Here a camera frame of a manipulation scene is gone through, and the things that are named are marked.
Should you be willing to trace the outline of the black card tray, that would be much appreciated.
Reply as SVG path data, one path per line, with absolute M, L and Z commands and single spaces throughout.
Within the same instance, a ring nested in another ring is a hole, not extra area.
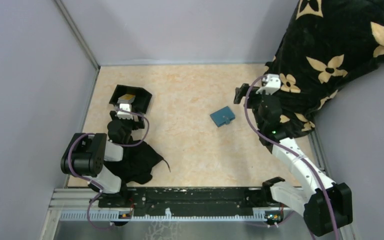
M 113 91 L 109 104 L 119 106 L 129 104 L 139 113 L 146 114 L 149 108 L 152 94 L 143 87 L 118 84 Z

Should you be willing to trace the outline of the yellow credit card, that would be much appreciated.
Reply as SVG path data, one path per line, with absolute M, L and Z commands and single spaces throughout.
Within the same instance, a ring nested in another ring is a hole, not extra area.
M 136 96 L 133 94 L 124 94 L 117 99 L 118 104 L 131 104 Z

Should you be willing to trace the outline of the blue card holder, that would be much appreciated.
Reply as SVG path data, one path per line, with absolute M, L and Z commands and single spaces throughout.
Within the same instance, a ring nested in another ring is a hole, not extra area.
M 209 116 L 218 128 L 224 125 L 229 125 L 233 120 L 236 119 L 235 114 L 229 106 L 225 106 L 211 113 Z

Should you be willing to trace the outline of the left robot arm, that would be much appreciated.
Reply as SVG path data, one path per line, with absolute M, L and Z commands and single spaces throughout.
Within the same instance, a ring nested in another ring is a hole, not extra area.
M 149 120 L 140 113 L 121 110 L 110 112 L 107 133 L 75 133 L 60 162 L 64 174 L 86 180 L 101 194 L 110 194 L 118 207 L 129 203 L 130 193 L 123 189 L 123 180 L 105 163 L 120 163 L 128 153 L 145 140 Z

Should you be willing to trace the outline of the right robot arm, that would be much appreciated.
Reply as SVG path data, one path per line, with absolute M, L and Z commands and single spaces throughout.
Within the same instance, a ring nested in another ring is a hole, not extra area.
M 244 114 L 256 121 L 250 127 L 263 146 L 299 181 L 301 188 L 291 186 L 281 177 L 263 183 L 261 199 L 267 206 L 285 204 L 303 217 L 310 232 L 318 237 L 333 232 L 340 236 L 340 228 L 353 222 L 352 191 L 346 183 L 337 183 L 320 170 L 299 149 L 294 138 L 287 136 L 283 124 L 280 100 L 275 96 L 280 88 L 267 84 L 255 87 L 244 83 L 235 89 L 234 104 L 244 102 Z

